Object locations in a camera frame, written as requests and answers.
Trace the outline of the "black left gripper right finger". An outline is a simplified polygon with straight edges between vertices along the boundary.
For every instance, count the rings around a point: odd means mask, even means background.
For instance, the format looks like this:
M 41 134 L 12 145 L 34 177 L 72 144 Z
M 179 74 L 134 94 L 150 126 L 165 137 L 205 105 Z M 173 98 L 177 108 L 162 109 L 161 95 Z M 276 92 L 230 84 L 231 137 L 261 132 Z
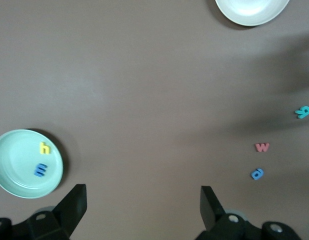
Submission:
M 205 226 L 201 240 L 301 240 L 282 222 L 266 221 L 258 228 L 238 214 L 227 213 L 210 186 L 200 189 L 200 214 Z

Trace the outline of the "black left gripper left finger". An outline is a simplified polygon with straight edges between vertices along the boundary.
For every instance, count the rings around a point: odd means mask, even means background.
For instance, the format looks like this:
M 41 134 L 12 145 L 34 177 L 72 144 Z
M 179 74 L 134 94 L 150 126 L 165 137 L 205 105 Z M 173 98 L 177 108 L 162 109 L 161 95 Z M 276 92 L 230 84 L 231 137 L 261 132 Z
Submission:
M 51 211 L 39 211 L 15 225 L 0 217 L 0 240 L 69 240 L 87 207 L 87 186 L 76 184 Z

